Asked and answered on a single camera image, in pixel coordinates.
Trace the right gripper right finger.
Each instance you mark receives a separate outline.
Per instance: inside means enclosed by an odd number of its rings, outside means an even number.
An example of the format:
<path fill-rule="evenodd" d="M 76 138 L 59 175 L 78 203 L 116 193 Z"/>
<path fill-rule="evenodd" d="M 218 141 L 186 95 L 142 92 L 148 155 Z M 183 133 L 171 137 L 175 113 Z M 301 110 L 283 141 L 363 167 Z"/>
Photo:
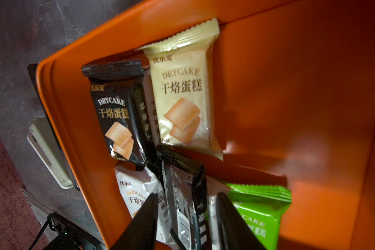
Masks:
<path fill-rule="evenodd" d="M 226 193 L 216 195 L 217 230 L 222 250 L 264 250 Z"/>

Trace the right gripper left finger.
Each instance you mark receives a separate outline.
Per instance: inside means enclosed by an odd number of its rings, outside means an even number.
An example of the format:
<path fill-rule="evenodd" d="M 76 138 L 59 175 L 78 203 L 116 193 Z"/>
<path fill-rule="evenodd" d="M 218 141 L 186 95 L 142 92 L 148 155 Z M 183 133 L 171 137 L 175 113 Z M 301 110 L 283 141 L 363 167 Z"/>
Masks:
<path fill-rule="evenodd" d="M 158 194 L 150 194 L 111 250 L 154 250 L 158 220 Z"/>

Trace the orange plastic storage box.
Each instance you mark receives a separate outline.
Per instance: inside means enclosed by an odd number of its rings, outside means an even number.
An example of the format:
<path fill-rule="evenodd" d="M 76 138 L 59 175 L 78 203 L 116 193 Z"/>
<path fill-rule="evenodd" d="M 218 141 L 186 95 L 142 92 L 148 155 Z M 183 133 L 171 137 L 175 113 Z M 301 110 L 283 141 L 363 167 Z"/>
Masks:
<path fill-rule="evenodd" d="M 279 249 L 375 250 L 375 1 L 145 1 L 38 64 L 43 105 L 102 238 L 130 216 L 84 64 L 217 18 L 216 137 L 181 153 L 228 182 L 287 184 Z"/>

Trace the white cookie packet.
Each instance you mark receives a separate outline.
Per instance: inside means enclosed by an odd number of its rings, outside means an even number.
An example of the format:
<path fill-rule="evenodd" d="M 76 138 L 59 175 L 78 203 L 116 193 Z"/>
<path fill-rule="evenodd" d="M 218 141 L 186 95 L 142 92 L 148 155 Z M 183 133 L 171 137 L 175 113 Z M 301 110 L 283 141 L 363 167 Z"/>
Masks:
<path fill-rule="evenodd" d="M 168 245 L 173 250 L 177 250 L 179 247 L 170 233 L 171 222 L 165 192 L 158 177 L 147 167 L 142 171 L 133 171 L 122 166 L 116 166 L 115 174 L 120 193 L 132 218 L 136 216 L 150 194 L 158 194 L 156 240 Z"/>

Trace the black cookie packet centre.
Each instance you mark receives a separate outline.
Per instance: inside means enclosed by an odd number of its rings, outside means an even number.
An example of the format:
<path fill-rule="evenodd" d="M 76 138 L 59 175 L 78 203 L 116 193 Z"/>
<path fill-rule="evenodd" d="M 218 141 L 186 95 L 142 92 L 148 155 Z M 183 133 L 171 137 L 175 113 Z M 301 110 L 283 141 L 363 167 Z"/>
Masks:
<path fill-rule="evenodd" d="M 156 147 L 156 154 L 162 170 L 172 238 L 181 250 L 211 250 L 204 164 L 164 145 Z"/>

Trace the black cookie packet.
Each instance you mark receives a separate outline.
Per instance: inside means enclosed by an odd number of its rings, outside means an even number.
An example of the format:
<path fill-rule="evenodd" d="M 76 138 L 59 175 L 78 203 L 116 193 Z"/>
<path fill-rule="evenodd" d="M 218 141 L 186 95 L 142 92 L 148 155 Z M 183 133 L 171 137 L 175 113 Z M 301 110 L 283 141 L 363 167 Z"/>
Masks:
<path fill-rule="evenodd" d="M 204 164 L 164 145 L 156 147 L 156 154 L 162 170 L 172 238 L 181 250 L 211 250 Z"/>
<path fill-rule="evenodd" d="M 146 109 L 148 112 L 148 118 L 150 122 L 153 142 L 155 146 L 158 146 L 160 143 L 160 132 L 158 125 L 158 118 L 156 112 L 155 98 L 153 92 L 151 70 L 149 66 L 144 66 L 144 79 L 143 79 L 143 89 L 145 94 Z"/>
<path fill-rule="evenodd" d="M 86 64 L 81 71 L 90 81 L 91 98 L 111 157 L 141 167 L 155 163 L 141 61 Z"/>

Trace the black cookie packet lower right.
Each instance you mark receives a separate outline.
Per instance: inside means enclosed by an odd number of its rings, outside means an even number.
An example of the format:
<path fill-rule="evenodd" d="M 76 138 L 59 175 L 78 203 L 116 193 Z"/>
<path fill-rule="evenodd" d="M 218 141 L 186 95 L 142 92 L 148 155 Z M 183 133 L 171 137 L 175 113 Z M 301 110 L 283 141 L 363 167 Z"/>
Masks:
<path fill-rule="evenodd" d="M 143 79 L 143 89 L 145 94 L 146 109 L 148 112 L 148 118 L 150 122 L 153 142 L 155 146 L 158 146 L 160 143 L 160 132 L 158 125 L 158 118 L 156 112 L 155 98 L 153 92 L 151 70 L 149 66 L 144 66 L 144 79 Z"/>

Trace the beige small stapler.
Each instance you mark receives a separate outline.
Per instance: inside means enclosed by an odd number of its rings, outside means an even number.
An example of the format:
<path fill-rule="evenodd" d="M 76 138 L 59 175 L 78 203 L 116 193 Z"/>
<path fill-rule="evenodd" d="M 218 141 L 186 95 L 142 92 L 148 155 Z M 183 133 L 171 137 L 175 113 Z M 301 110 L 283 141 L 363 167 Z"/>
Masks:
<path fill-rule="evenodd" d="M 61 154 L 49 121 L 46 118 L 39 118 L 32 123 L 28 131 L 27 140 L 58 185 L 62 189 L 74 187 L 66 169 L 66 159 Z"/>

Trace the black cookie packet upper left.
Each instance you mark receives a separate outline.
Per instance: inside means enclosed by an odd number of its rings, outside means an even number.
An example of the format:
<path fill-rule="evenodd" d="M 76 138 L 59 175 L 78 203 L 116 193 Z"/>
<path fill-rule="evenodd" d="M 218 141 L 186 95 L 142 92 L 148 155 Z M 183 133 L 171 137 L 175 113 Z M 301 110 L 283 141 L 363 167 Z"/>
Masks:
<path fill-rule="evenodd" d="M 111 157 L 141 167 L 155 163 L 141 61 L 86 64 L 81 71 L 90 81 L 91 98 Z"/>

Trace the cream yellow cookie packet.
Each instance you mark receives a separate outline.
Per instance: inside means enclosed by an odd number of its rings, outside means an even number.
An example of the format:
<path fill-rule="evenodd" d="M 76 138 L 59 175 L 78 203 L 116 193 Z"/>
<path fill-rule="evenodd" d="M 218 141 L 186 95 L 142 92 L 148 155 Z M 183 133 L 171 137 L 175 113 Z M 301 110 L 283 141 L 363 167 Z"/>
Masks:
<path fill-rule="evenodd" d="M 142 46 L 150 63 L 160 141 L 224 159 L 215 135 L 212 52 L 216 18 Z"/>

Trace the black stapler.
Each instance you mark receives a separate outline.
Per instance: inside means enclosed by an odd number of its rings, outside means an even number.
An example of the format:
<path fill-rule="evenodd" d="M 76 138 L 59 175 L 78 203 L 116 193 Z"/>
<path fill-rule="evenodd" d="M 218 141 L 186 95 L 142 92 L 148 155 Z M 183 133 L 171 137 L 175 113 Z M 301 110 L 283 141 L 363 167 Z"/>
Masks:
<path fill-rule="evenodd" d="M 61 146 L 61 144 L 60 144 L 60 142 L 59 142 L 59 139 L 58 139 L 58 137 L 57 137 L 57 135 L 56 135 L 56 132 L 55 132 L 55 130 L 54 130 L 54 127 L 53 127 L 52 121 L 51 121 L 51 119 L 50 119 L 50 117 L 49 117 L 49 115 L 48 115 L 48 113 L 47 113 L 47 110 L 46 110 L 46 108 L 45 108 L 45 106 L 44 106 L 44 104 L 43 104 L 43 101 L 42 101 L 42 99 L 41 99 L 41 97 L 40 97 L 39 90 L 38 90 L 38 87 L 37 87 L 37 86 L 38 86 L 38 85 L 37 85 L 37 80 L 36 80 L 36 69 L 37 69 L 37 66 L 38 66 L 37 64 L 29 64 L 29 65 L 28 65 L 28 67 L 27 67 L 27 71 L 28 71 L 29 77 L 30 77 L 30 79 L 31 79 L 32 85 L 33 85 L 33 87 L 34 87 L 34 90 L 35 90 L 35 92 L 36 92 L 36 94 L 37 94 L 37 96 L 38 96 L 38 100 L 39 100 L 40 104 L 42 105 L 43 112 L 44 112 L 44 114 L 45 114 L 45 117 L 44 117 L 44 118 L 46 118 L 46 119 L 49 121 L 49 124 L 50 124 L 50 126 L 51 126 L 51 129 L 52 129 L 52 131 L 53 131 L 53 133 L 54 133 L 54 136 L 55 136 L 56 142 L 57 142 L 57 144 L 58 144 L 58 146 L 59 146 L 59 148 L 60 148 L 61 154 L 62 154 L 62 156 L 64 156 L 65 159 L 66 159 L 66 162 L 65 162 L 65 164 L 66 164 L 66 169 L 68 170 L 69 176 L 71 177 L 71 180 L 72 180 L 72 182 L 73 182 L 73 184 L 74 184 L 74 188 L 75 188 L 77 191 L 80 191 L 80 187 L 79 187 L 79 185 L 78 185 L 78 182 L 77 182 L 77 180 L 76 180 L 76 178 L 75 178 L 75 176 L 74 176 L 74 174 L 73 174 L 73 172 L 72 172 L 72 170 L 71 170 L 71 167 L 70 167 L 70 165 L 69 165 L 69 162 L 68 162 L 68 160 L 67 160 L 67 158 L 66 158 L 66 156 L 65 156 L 65 153 L 64 153 L 64 151 L 63 151 L 63 149 L 62 149 L 62 146 Z"/>

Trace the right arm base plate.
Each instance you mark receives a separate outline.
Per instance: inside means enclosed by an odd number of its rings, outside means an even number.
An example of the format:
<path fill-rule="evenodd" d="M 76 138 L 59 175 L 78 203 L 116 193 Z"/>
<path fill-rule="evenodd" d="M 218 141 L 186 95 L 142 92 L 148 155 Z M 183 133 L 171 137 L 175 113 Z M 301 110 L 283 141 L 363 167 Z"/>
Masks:
<path fill-rule="evenodd" d="M 42 229 L 29 247 L 30 250 L 38 243 L 46 228 L 57 233 L 57 236 L 44 250 L 107 250 L 97 238 L 56 212 L 48 214 Z"/>

